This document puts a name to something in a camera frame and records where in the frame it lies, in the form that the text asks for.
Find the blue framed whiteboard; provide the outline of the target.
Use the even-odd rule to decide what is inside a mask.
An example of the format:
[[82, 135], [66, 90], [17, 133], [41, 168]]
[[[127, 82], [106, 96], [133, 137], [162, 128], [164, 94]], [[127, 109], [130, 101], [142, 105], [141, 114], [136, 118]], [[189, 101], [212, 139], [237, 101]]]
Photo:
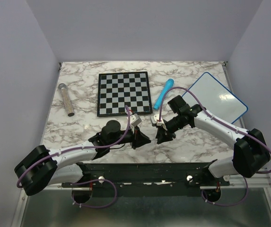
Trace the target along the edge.
[[202, 105], [218, 118], [233, 124], [248, 107], [208, 72], [203, 73], [188, 89]]

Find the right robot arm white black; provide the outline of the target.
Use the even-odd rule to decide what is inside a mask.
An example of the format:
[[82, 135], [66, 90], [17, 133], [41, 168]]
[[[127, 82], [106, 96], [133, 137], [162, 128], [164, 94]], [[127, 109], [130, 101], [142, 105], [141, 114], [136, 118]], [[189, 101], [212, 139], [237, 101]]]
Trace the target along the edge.
[[213, 185], [225, 175], [250, 178], [270, 161], [270, 153], [259, 130], [238, 128], [216, 118], [199, 104], [189, 106], [181, 96], [171, 99], [168, 104], [175, 117], [169, 121], [163, 120], [158, 114], [151, 117], [151, 124], [157, 127], [158, 144], [172, 141], [176, 131], [189, 125], [212, 134], [233, 149], [232, 157], [207, 164], [207, 170], [201, 174], [206, 185]]

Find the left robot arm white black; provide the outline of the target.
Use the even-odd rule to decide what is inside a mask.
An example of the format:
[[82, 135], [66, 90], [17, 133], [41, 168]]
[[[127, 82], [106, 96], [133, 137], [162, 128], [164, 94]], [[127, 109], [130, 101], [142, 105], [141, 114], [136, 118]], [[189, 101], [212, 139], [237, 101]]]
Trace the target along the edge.
[[118, 121], [110, 120], [101, 132], [82, 144], [54, 150], [39, 145], [15, 167], [17, 187], [24, 189], [28, 196], [57, 183], [75, 183], [83, 187], [89, 176], [77, 164], [99, 159], [108, 154], [112, 146], [127, 143], [136, 149], [151, 143], [151, 140], [138, 126], [128, 126], [122, 131]]

